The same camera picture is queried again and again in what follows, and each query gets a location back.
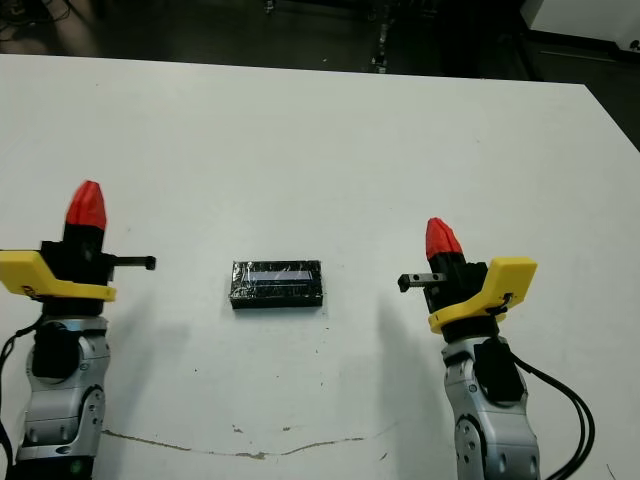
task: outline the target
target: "dark floor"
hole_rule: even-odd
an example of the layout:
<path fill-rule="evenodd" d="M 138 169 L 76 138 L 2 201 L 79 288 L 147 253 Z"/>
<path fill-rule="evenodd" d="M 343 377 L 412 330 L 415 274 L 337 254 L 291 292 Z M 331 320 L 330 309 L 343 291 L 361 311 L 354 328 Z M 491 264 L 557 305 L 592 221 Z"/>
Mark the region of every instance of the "dark floor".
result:
<path fill-rule="evenodd" d="M 365 12 L 284 0 L 272 15 L 262 0 L 121 0 L 107 2 L 104 18 L 98 0 L 71 1 L 68 18 L 53 24 L 2 29 L 0 20 L 0 53 L 366 72 L 379 30 Z M 67 6 L 53 0 L 48 8 L 59 17 Z M 443 75 L 434 32 L 429 15 L 400 15 L 389 32 L 387 71 Z M 640 149 L 640 64 L 530 39 L 525 47 L 545 81 L 585 83 Z M 477 58 L 477 76 L 531 79 L 508 35 L 484 42 Z"/>

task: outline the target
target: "black cable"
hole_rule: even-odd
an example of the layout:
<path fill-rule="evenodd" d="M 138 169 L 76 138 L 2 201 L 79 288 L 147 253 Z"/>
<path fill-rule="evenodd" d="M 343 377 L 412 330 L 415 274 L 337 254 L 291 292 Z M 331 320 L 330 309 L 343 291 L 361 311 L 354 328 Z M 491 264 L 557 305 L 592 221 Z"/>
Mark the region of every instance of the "black cable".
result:
<path fill-rule="evenodd" d="M 53 0 L 49 0 L 47 3 L 43 2 L 43 5 L 49 5 L 52 3 Z M 11 23 L 10 21 L 6 21 L 6 25 L 4 25 L 2 28 L 0 28 L 0 32 L 2 32 L 3 30 L 6 30 L 8 27 L 15 27 L 17 29 L 22 28 L 22 27 L 26 27 L 32 24 L 39 24 L 39 25 L 50 25 L 52 23 L 56 23 L 59 22 L 61 20 L 66 20 L 67 18 L 69 18 L 69 16 L 71 15 L 71 5 L 69 3 L 67 3 L 67 8 L 65 9 L 64 12 L 62 12 L 60 15 L 58 15 L 57 17 L 54 18 L 50 18 L 47 20 L 33 20 L 32 22 L 27 23 L 26 25 L 14 25 L 13 23 Z M 0 38 L 0 42 L 13 42 L 15 41 L 12 37 L 8 37 L 8 38 Z"/>
<path fill-rule="evenodd" d="M 589 456 L 589 453 L 591 453 L 591 449 L 593 448 L 593 443 L 595 441 L 595 436 L 596 436 L 596 426 L 593 420 L 593 415 L 591 414 L 591 410 L 589 410 L 589 407 L 584 402 L 584 400 L 582 400 L 582 398 L 580 398 L 580 396 L 576 392 L 571 390 L 565 384 L 556 380 L 550 375 L 547 375 L 546 373 L 541 372 L 537 368 L 532 367 L 528 363 L 520 360 L 513 353 L 512 353 L 512 356 L 515 364 L 518 365 L 520 368 L 522 368 L 524 371 L 532 375 L 535 375 L 543 382 L 551 385 L 555 389 L 562 392 L 567 398 L 569 398 L 569 400 L 571 400 L 571 403 L 573 403 L 574 407 L 576 408 L 576 411 L 578 412 L 578 419 L 580 420 L 580 441 L 578 442 L 578 448 L 576 449 L 571 459 L 564 466 L 562 466 L 562 468 L 554 472 L 547 479 L 547 480 L 565 480 L 569 478 L 571 475 L 573 475 L 573 473 L 575 473 L 576 470 L 578 470 L 578 468 L 582 466 L 584 461 Z M 589 432 L 586 435 L 585 435 L 584 418 L 586 418 L 587 424 L 589 427 L 588 428 Z"/>
<path fill-rule="evenodd" d="M 33 324 L 29 325 L 27 328 L 23 328 L 18 330 L 9 340 L 7 340 L 2 347 L 2 352 L 0 352 L 0 413 L 2 412 L 2 371 L 4 370 L 4 364 L 13 352 L 15 348 L 16 340 L 20 337 L 24 337 L 25 335 L 31 333 L 36 328 L 40 326 L 42 321 L 44 320 L 44 315 L 40 315 L 38 320 L 36 320 Z M 7 430 L 4 428 L 4 424 L 2 423 L 2 419 L 0 418 L 0 443 L 2 444 L 2 448 L 4 449 L 4 453 L 7 455 L 7 472 L 13 465 L 13 448 L 11 446 L 11 440 L 9 439 L 9 435 L 7 434 Z"/>

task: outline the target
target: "taped black box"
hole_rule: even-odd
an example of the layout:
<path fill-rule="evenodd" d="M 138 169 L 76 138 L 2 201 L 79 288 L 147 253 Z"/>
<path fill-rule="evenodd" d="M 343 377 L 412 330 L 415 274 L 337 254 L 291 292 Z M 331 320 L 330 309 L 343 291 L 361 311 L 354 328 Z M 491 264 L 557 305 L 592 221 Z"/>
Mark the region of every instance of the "taped black box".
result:
<path fill-rule="evenodd" d="M 233 308 L 319 307 L 322 296 L 318 260 L 233 262 Z"/>

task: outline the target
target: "crack on table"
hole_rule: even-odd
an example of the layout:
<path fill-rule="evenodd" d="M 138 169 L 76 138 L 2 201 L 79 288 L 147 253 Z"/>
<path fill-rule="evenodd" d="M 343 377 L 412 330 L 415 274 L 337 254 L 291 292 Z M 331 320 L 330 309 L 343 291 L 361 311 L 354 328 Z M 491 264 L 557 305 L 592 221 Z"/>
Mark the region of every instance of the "crack on table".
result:
<path fill-rule="evenodd" d="M 347 437 L 347 438 L 341 438 L 341 439 L 338 439 L 338 440 L 327 440 L 327 441 L 324 441 L 324 442 L 314 442 L 314 443 L 309 443 L 307 445 L 303 445 L 301 447 L 294 448 L 293 450 L 289 450 L 287 452 L 280 452 L 280 453 L 278 453 L 278 452 L 262 452 L 262 451 L 260 451 L 258 453 L 249 453 L 249 452 L 237 452 L 237 453 L 215 452 L 213 450 L 198 450 L 198 449 L 195 449 L 195 448 L 183 447 L 181 445 L 173 445 L 171 443 L 157 442 L 157 441 L 149 440 L 149 439 L 146 439 L 146 438 L 134 437 L 132 435 L 124 435 L 122 433 L 116 433 L 116 432 L 113 432 L 111 430 L 103 430 L 102 434 L 106 435 L 108 437 L 119 438 L 121 440 L 129 440 L 129 441 L 132 441 L 132 442 L 143 443 L 143 444 L 146 444 L 146 445 L 151 445 L 153 447 L 169 448 L 169 449 L 172 449 L 172 450 L 178 450 L 180 452 L 191 452 L 191 453 L 199 453 L 199 454 L 205 454 L 205 455 L 216 455 L 216 456 L 223 456 L 223 457 L 243 457 L 243 458 L 250 458 L 251 460 L 265 460 L 267 457 L 286 457 L 288 455 L 294 455 L 296 453 L 303 452 L 303 451 L 309 450 L 311 448 L 325 447 L 325 446 L 329 446 L 329 445 L 337 445 L 339 443 L 347 443 L 347 442 L 362 442 L 364 440 L 377 438 L 380 435 L 383 435 L 386 432 L 388 432 L 389 430 L 391 430 L 393 427 L 398 425 L 398 423 L 399 422 L 394 422 L 393 424 L 391 424 L 390 426 L 388 426 L 384 430 L 382 430 L 382 431 L 380 431 L 380 432 L 378 432 L 375 435 L 372 435 L 370 437 Z"/>

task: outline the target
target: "red gripper cap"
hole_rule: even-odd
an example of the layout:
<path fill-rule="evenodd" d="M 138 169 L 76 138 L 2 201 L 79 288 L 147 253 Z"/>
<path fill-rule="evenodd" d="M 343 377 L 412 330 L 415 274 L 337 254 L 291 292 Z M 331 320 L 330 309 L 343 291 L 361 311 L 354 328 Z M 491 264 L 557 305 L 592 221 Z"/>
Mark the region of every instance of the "red gripper cap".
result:
<path fill-rule="evenodd" d="M 438 253 L 462 253 L 453 230 L 437 217 L 427 223 L 427 260 Z"/>
<path fill-rule="evenodd" d="M 71 225 L 91 225 L 104 230 L 107 226 L 107 214 L 100 185 L 86 180 L 73 196 L 66 222 Z"/>

